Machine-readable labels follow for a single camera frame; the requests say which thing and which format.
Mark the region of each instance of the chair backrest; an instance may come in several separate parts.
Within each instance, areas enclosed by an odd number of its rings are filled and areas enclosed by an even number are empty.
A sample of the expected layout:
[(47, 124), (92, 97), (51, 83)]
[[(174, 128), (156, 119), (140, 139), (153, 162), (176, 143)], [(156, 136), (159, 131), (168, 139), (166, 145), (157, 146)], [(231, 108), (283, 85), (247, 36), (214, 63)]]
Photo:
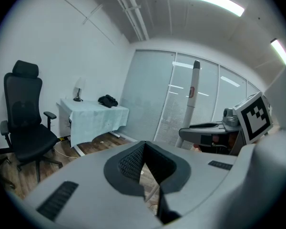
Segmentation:
[(18, 60), (4, 76), (9, 132), (23, 131), (41, 123), (39, 95), (42, 80), (36, 64)]

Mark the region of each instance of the white wall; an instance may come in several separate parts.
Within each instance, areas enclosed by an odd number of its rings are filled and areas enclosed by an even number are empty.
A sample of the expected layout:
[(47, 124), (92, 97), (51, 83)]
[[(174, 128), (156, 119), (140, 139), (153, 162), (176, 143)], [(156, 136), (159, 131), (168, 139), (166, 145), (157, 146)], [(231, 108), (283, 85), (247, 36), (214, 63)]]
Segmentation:
[(265, 81), (252, 68), (250, 68), (248, 64), (239, 60), (237, 58), (238, 55), (234, 57), (234, 51), (231, 48), (226, 48), (226, 50), (231, 53), (227, 54), (212, 48), (212, 45), (213, 43), (210, 43), (210, 46), (206, 46), (198, 42), (186, 41), (184, 39), (182, 40), (172, 37), (156, 37), (149, 41), (131, 43), (127, 61), (131, 63), (133, 54), (135, 50), (138, 49), (180, 52), (218, 63), (249, 80), (262, 92), (267, 88)]
[[(18, 0), (0, 28), (0, 122), (7, 120), (3, 77), (17, 60), (38, 65), (42, 123), (47, 123), (44, 111), (56, 114), (51, 130), (58, 137), (70, 130), (56, 103), (74, 97), (80, 76), (86, 77), (82, 99), (110, 94), (120, 100), (129, 43), (102, 10), (82, 24), (97, 6), (94, 0)], [(3, 147), (7, 143), (1, 136)]]

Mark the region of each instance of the red logo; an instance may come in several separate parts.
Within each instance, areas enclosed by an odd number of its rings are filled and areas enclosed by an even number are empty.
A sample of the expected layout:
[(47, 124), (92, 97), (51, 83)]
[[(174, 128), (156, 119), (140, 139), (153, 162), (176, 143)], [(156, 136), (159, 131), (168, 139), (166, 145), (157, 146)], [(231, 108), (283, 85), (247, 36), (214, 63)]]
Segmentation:
[(189, 98), (194, 97), (194, 92), (195, 92), (195, 88), (194, 88), (193, 86), (191, 86), (191, 88), (190, 88)]

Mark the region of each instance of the glass wall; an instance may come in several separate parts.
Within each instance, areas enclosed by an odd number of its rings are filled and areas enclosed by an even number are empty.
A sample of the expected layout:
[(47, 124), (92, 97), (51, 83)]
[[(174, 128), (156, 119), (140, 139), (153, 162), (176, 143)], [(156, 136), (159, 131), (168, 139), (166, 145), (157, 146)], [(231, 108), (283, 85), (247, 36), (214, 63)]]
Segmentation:
[[(195, 60), (200, 61), (198, 95), (191, 124), (221, 121), (225, 108), (259, 91), (238, 74), (190, 55), (136, 51), (121, 98), (129, 108), (126, 127), (119, 132), (136, 140), (175, 145), (181, 128)], [(193, 144), (184, 142), (182, 148)]]
[(121, 98), (129, 108), (127, 125), (119, 131), (136, 140), (153, 141), (173, 70), (175, 53), (136, 51)]

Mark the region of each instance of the white lampshade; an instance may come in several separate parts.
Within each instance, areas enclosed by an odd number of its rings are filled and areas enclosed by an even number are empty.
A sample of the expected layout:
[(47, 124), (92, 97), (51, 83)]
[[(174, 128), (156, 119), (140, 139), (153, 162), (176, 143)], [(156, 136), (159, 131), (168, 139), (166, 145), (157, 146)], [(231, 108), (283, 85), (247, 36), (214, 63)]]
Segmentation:
[(79, 89), (84, 89), (85, 88), (85, 85), (86, 85), (86, 79), (83, 78), (83, 77), (80, 77), (76, 84), (75, 84), (75, 87), (76, 88), (79, 88)]

